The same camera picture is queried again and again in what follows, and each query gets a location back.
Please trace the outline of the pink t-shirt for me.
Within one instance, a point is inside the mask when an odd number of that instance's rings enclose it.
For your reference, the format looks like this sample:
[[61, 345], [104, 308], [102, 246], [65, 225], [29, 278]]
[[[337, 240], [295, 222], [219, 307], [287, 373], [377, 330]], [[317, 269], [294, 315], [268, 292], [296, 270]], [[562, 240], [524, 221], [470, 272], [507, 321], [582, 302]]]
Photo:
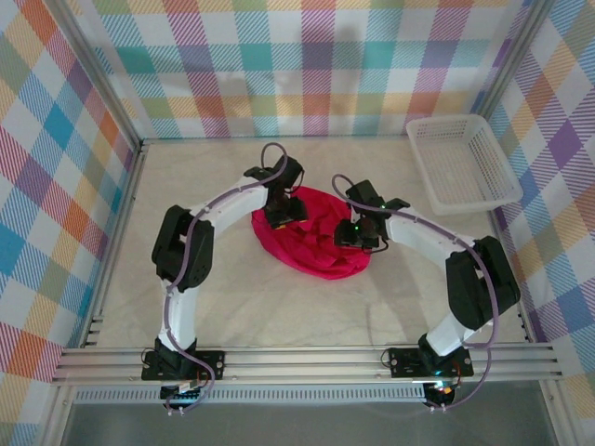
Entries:
[[350, 218], [348, 206], [334, 195], [308, 187], [297, 190], [296, 196], [306, 205], [308, 219], [303, 222], [274, 230], [262, 210], [252, 213], [252, 228], [263, 249], [293, 269], [329, 281], [364, 271], [369, 254], [334, 244], [337, 225]]

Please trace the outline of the white plastic basket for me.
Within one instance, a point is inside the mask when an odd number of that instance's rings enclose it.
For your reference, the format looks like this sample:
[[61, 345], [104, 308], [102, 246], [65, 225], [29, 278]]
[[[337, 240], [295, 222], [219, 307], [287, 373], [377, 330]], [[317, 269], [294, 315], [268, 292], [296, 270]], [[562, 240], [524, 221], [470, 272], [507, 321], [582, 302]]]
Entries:
[[523, 197], [506, 154], [480, 115], [420, 118], [405, 129], [434, 214], [487, 212]]

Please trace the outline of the thin aluminium floor rail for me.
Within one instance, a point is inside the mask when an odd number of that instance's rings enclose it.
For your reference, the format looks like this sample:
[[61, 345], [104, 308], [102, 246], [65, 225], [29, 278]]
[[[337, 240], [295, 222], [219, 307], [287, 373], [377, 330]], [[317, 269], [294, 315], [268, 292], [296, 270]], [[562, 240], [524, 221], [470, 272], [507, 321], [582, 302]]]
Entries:
[[144, 145], [153, 144], [185, 144], [194, 142], [215, 142], [215, 141], [281, 141], [291, 139], [306, 139], [306, 140], [322, 140], [322, 139], [403, 139], [408, 140], [408, 136], [405, 135], [331, 135], [331, 136], [244, 136], [244, 137], [220, 137], [220, 138], [145, 138], [142, 140]]

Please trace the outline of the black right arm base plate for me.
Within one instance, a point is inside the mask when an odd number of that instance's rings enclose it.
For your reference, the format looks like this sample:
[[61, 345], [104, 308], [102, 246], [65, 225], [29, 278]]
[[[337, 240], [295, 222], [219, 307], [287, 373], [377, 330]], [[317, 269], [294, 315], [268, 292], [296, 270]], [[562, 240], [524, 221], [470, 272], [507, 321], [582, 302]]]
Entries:
[[465, 348], [458, 348], [446, 357], [429, 359], [418, 348], [388, 348], [387, 352], [392, 378], [474, 376], [469, 350]]

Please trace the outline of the wide aluminium floor rail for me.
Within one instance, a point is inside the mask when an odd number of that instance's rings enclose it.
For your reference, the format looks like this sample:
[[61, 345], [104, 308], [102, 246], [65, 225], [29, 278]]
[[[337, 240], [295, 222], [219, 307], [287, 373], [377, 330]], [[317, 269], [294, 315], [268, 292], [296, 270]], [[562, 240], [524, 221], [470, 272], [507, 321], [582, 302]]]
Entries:
[[95, 340], [92, 340], [92, 337], [98, 334], [100, 329], [94, 328], [94, 325], [101, 325], [103, 322], [103, 312], [112, 276], [126, 235], [126, 228], [136, 200], [136, 193], [149, 147], [150, 144], [146, 140], [142, 140], [133, 152], [131, 170], [116, 214], [112, 237], [107, 244], [105, 256], [101, 260], [98, 280], [86, 309], [86, 317], [81, 327], [80, 336], [75, 344], [77, 348], [94, 347], [97, 344]]
[[[518, 279], [518, 275], [514, 270], [513, 264], [512, 264], [512, 260], [511, 260], [511, 256], [507, 250], [507, 246], [506, 246], [506, 242], [505, 242], [505, 237], [503, 235], [503, 231], [502, 229], [499, 227], [497, 218], [496, 218], [496, 213], [494, 211], [488, 211], [487, 212], [487, 217], [489, 219], [489, 223], [492, 229], [492, 232], [494, 233], [494, 236], [500, 241], [500, 244], [502, 246], [502, 250], [503, 253], [509, 263], [509, 268], [511, 270], [512, 275], [514, 276], [514, 279], [517, 283], [517, 287], [520, 289], [521, 288], [521, 283], [519, 282]], [[525, 337], [525, 341], [528, 343], [536, 343], [537, 339], [536, 339], [536, 334], [535, 331], [531, 325], [531, 321], [528, 315], [528, 312], [525, 308], [524, 302], [522, 300], [523, 298], [523, 292], [520, 289], [519, 290], [520, 293], [520, 297], [519, 300], [516, 304], [516, 309], [517, 309], [517, 316], [518, 318], [521, 320], [521, 328], [524, 332], [524, 337]]]

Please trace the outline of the long aluminium mounting rail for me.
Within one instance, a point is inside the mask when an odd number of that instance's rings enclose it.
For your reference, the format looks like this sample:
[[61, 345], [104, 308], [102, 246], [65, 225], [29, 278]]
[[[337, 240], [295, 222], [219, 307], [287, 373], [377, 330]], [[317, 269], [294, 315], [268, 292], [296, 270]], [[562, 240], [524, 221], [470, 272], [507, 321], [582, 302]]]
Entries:
[[[224, 348], [224, 385], [334, 385], [389, 383], [384, 346], [235, 347]], [[67, 348], [62, 352], [54, 386], [141, 385], [143, 348]], [[508, 343], [470, 352], [473, 383], [542, 381], [562, 378], [549, 344]]]

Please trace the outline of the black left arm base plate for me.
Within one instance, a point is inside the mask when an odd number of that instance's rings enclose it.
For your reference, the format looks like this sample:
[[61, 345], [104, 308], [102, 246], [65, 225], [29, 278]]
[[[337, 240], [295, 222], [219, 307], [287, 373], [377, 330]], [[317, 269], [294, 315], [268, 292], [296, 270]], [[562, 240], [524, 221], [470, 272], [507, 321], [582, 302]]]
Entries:
[[[195, 350], [195, 359], [207, 364], [214, 372], [215, 379], [223, 377], [225, 367], [225, 352], [222, 350]], [[206, 380], [210, 376], [204, 365], [191, 361], [177, 351], [145, 350], [141, 354], [143, 381], [156, 380], [191, 380], [199, 378]]]

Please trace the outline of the aluminium frame post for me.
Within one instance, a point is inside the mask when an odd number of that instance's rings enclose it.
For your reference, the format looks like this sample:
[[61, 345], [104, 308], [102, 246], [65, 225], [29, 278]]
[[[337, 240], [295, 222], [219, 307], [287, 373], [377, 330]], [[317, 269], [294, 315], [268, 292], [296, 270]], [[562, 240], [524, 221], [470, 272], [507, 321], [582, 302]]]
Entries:
[[520, 68], [529, 46], [535, 40], [555, 2], [556, 0], [514, 0], [512, 2], [514, 16], [507, 28], [506, 36], [496, 48], [496, 55], [470, 107], [471, 113], [479, 114], [486, 120], [494, 114], [496, 105]]
[[51, 387], [37, 433], [35, 446], [60, 446], [73, 406], [76, 386]]
[[106, 108], [111, 112], [114, 121], [118, 124], [133, 149], [138, 151], [142, 147], [142, 139], [110, 84], [108, 75], [103, 70], [96, 51], [88, 43], [74, 14], [67, 6], [66, 0], [44, 0], [44, 2], [73, 48], [73, 52], [86, 71], [91, 84], [98, 90], [99, 95], [106, 104]]
[[559, 382], [556, 380], [540, 380], [539, 385], [558, 445], [575, 446], [575, 435], [566, 411]]

